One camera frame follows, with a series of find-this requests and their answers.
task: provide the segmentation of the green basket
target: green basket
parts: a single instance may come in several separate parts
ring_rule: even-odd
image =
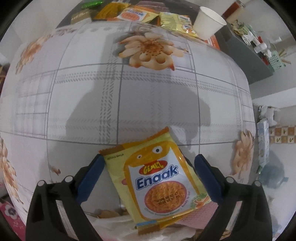
[[[282,62],[278,52],[276,50],[271,52],[271,57],[267,57],[269,63],[273,67],[274,71],[277,71],[283,67],[285,67],[285,64]]]

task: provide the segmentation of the floral tablecloth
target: floral tablecloth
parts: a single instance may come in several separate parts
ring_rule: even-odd
[[[202,153],[232,174],[240,132],[255,135],[242,70],[205,43],[135,22],[66,26],[22,45],[0,97],[1,167],[21,219],[39,180],[60,182],[100,149],[165,126],[189,160]],[[235,178],[247,183],[249,172]],[[118,207],[104,169],[82,208]]]
[[[16,235],[25,241],[26,226],[22,222],[20,216],[17,214],[15,208],[9,203],[0,199],[0,212],[6,218],[6,221],[16,233]]]

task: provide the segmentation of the printed flower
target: printed flower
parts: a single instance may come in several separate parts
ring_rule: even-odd
[[[55,174],[57,175],[60,175],[61,174],[61,170],[60,169],[57,169],[56,167],[53,167],[53,166],[49,166],[50,167],[50,170],[52,172],[54,172]]]
[[[201,208],[202,206],[204,206],[206,204],[207,201],[210,200],[210,197],[207,196],[204,200],[199,201],[199,199],[195,199],[193,200],[193,203],[195,204],[195,208]]]
[[[44,35],[36,41],[31,42],[28,47],[26,47],[26,49],[21,54],[20,61],[17,64],[16,74],[19,74],[22,71],[24,65],[33,61],[34,55],[40,51],[43,44],[51,37],[51,34]]]
[[[120,42],[125,44],[125,50],[119,54],[120,58],[130,57],[129,64],[138,68],[144,66],[149,69],[175,70],[172,55],[183,57],[183,50],[174,47],[174,43],[162,39],[161,34],[147,32],[142,35],[128,37]]]
[[[7,159],[8,150],[4,140],[0,137],[0,168],[3,169],[4,181],[6,183],[7,191],[14,196],[19,202],[23,203],[18,196],[18,185],[14,177],[16,177],[15,169]]]
[[[253,136],[250,131],[245,134],[241,132],[241,140],[236,143],[236,153],[232,163],[234,175],[246,171],[248,164],[252,160]]]
[[[16,220],[17,219],[17,212],[15,208],[11,205],[6,205],[5,206],[5,212],[6,216],[11,217],[12,219]]]

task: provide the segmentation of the plastic bag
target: plastic bag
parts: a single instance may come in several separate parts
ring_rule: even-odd
[[[197,37],[197,34],[192,29],[192,23],[188,16],[170,12],[160,12],[159,16],[160,25],[163,28]]]
[[[211,201],[168,127],[100,153],[139,234],[160,230]]]
[[[124,9],[116,19],[127,21],[140,21],[148,23],[159,15],[159,12],[140,6],[132,6]]]
[[[130,3],[111,2],[94,17],[95,20],[115,18],[122,10],[130,6]]]

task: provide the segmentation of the yellow snack packet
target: yellow snack packet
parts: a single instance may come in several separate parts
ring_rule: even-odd
[[[139,234],[166,227],[211,202],[168,127],[100,154]]]
[[[159,12],[145,7],[130,6],[125,8],[118,16],[117,19],[127,21],[140,21],[148,23],[159,15]]]
[[[197,38],[197,34],[192,29],[192,23],[188,16],[170,12],[160,12],[160,25],[170,31],[178,31]]]
[[[130,6],[130,3],[125,2],[111,2],[102,8],[100,12],[94,17],[95,20],[109,19],[116,17],[122,10]]]

